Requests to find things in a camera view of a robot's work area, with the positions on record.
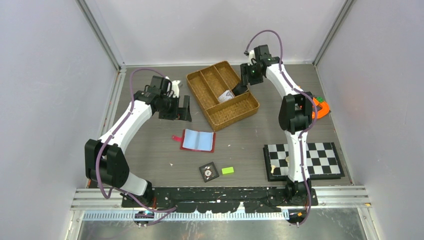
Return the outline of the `black credit card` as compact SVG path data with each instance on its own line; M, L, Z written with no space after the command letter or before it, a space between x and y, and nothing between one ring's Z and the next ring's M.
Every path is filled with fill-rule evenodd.
M242 82L238 83L231 91L233 93L233 95L239 96L241 94L244 94L246 91L248 91L249 88L246 84L243 84Z

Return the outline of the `red leather card holder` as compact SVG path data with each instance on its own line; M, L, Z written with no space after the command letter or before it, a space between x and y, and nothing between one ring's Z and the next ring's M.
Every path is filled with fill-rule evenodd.
M182 136L172 135L172 140L180 143L180 149L194 152L213 153L216 133L184 129Z

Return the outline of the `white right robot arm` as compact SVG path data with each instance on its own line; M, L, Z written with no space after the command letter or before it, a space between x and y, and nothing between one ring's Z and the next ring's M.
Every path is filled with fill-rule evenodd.
M315 111L313 95L295 84L282 61L272 56L267 45L246 50L246 63L240 65L241 80L232 89L238 96L248 90L249 85L269 80L281 96L278 123L284 131L288 144L288 175L284 199L291 205L301 202L312 204L312 184L307 160L307 135L313 126Z

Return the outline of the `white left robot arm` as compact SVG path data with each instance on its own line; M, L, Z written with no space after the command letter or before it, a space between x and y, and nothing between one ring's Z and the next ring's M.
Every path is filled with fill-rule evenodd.
M192 120L188 95L179 106L181 86L179 80L153 76L150 84L134 93L118 122L98 140L86 142L86 177L99 186L106 184L132 195L141 207L148 207L154 199L152 183L131 173L125 152L138 130L154 114L163 120Z

